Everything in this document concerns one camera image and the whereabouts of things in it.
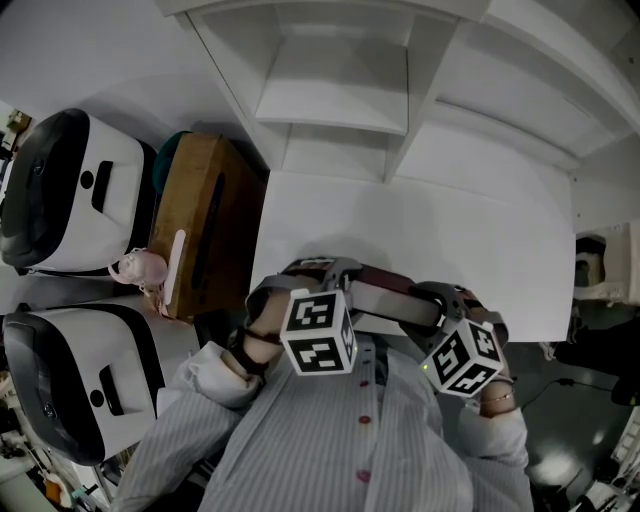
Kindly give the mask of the dark green round object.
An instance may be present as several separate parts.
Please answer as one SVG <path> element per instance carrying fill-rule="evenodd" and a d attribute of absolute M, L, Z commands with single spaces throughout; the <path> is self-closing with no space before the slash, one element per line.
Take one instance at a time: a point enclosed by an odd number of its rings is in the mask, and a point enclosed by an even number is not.
<path fill-rule="evenodd" d="M 188 134 L 191 134 L 191 131 L 184 130 L 176 132 L 163 144 L 156 155 L 152 169 L 152 183 L 159 196 L 164 192 L 172 162 L 180 141 Z"/>

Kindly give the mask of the person's right forearm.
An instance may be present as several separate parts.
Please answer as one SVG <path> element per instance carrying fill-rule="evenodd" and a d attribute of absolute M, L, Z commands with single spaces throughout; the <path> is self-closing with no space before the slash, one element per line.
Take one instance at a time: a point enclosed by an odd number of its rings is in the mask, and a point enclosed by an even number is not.
<path fill-rule="evenodd" d="M 527 427 L 516 403 L 514 381 L 498 374 L 461 410 L 458 442 L 469 457 L 524 469 L 528 464 Z"/>

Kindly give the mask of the pink plush doll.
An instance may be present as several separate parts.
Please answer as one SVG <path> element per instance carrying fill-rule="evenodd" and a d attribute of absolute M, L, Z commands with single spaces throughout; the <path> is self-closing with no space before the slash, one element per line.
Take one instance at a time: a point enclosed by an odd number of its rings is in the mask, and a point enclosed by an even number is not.
<path fill-rule="evenodd" d="M 108 266 L 107 270 L 115 282 L 135 286 L 159 314 L 167 315 L 163 288 L 168 277 L 168 266 L 160 255 L 136 248 Z"/>

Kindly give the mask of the person's left hand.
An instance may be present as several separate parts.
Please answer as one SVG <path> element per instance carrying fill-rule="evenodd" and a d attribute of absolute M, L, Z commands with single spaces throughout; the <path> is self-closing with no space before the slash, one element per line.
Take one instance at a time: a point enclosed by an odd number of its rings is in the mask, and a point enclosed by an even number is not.
<path fill-rule="evenodd" d="M 316 290 L 326 270 L 322 264 L 297 264 L 283 272 L 265 277 L 246 299 L 245 327 L 259 339 L 274 338 L 280 333 L 291 292 Z"/>

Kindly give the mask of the person's left forearm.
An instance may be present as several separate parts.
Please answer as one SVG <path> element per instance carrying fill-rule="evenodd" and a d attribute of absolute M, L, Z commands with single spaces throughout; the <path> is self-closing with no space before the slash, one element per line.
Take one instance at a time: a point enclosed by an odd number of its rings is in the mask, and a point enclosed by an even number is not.
<path fill-rule="evenodd" d="M 284 349 L 247 329 L 233 333 L 231 344 L 223 349 L 214 342 L 182 363 L 170 384 L 162 390 L 168 405 L 178 397 L 194 392 L 223 407 L 239 409 L 260 387 L 271 363 Z"/>

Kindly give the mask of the dark red book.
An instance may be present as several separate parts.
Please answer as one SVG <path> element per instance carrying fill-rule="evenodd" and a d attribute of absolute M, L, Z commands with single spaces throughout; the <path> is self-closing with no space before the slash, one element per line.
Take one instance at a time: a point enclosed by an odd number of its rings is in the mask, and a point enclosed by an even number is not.
<path fill-rule="evenodd" d="M 369 265 L 348 275 L 352 312 L 425 328 L 438 325 L 443 307 L 432 296 L 418 296 L 410 278 Z"/>

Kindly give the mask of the person's striped white shirt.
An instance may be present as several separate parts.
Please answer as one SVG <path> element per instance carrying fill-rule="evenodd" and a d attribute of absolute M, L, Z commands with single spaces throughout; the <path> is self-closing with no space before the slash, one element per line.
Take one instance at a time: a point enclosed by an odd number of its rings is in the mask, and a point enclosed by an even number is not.
<path fill-rule="evenodd" d="M 365 338 L 351 373 L 301 377 L 282 358 L 239 409 L 162 395 L 113 512 L 157 504 L 211 456 L 197 512 L 534 512 L 526 467 L 451 447 L 417 363 Z"/>

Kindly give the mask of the white desk bookshelf hutch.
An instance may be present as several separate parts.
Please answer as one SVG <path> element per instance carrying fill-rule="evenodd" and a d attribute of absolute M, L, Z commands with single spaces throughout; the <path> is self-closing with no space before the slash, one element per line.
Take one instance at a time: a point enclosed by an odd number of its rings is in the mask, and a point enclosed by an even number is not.
<path fill-rule="evenodd" d="M 388 183 L 479 136 L 640 219 L 640 20 L 586 0 L 155 0 L 275 171 Z"/>

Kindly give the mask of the white ornate carved chair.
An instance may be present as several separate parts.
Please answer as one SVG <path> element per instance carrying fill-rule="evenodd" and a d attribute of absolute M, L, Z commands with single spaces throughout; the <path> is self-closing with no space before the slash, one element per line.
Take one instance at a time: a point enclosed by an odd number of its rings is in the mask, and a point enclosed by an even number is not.
<path fill-rule="evenodd" d="M 573 296 L 640 306 L 640 219 L 577 235 Z"/>

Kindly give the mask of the white black delivery robot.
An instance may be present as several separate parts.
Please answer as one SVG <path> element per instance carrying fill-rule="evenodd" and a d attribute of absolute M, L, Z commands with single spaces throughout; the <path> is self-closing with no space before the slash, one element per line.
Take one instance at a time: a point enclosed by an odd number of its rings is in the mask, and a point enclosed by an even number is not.
<path fill-rule="evenodd" d="M 40 122 L 12 162 L 0 257 L 19 271 L 103 275 L 147 244 L 154 149 L 80 109 Z"/>
<path fill-rule="evenodd" d="M 138 443 L 164 385 L 145 318 L 126 306 L 15 312 L 3 319 L 8 370 L 37 437 L 74 463 L 97 465 Z"/>

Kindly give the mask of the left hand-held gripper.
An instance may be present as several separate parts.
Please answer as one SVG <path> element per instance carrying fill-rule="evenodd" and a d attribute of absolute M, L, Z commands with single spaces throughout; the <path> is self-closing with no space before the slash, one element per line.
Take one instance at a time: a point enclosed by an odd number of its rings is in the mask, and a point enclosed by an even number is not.
<path fill-rule="evenodd" d="M 249 319 L 264 312 L 275 292 L 288 298 L 283 323 L 275 339 L 300 376 L 349 374 L 357 357 L 347 299 L 363 265 L 352 258 L 316 256 L 289 264 L 266 277 L 246 300 Z"/>

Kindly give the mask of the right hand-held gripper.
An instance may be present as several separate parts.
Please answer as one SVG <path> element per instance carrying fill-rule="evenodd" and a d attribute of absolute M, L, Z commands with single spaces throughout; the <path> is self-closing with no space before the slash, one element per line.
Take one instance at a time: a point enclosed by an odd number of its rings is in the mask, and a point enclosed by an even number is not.
<path fill-rule="evenodd" d="M 464 313 L 458 288 L 426 281 L 412 286 L 416 316 L 398 326 L 425 353 L 422 371 L 443 394 L 471 398 L 504 370 L 500 341 L 508 330 L 500 313 L 487 311 L 482 320 Z"/>

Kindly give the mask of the person's right hand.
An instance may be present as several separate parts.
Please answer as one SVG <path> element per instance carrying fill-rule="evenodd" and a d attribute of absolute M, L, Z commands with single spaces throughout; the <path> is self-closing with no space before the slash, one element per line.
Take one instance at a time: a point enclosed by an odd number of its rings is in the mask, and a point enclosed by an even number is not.
<path fill-rule="evenodd" d="M 456 286 L 456 291 L 464 305 L 465 315 L 472 320 L 482 320 L 487 310 L 476 295 L 470 289 L 462 286 Z"/>

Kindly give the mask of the pink flat stick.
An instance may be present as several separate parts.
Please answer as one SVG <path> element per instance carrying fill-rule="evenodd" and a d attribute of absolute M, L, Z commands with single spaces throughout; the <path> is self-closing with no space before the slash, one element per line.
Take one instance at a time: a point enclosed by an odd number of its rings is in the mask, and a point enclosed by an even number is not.
<path fill-rule="evenodd" d="M 165 306 L 169 306 L 173 297 L 180 261 L 186 240 L 186 232 L 183 229 L 175 233 L 171 247 L 170 257 L 167 265 L 167 277 L 163 283 L 162 301 Z"/>

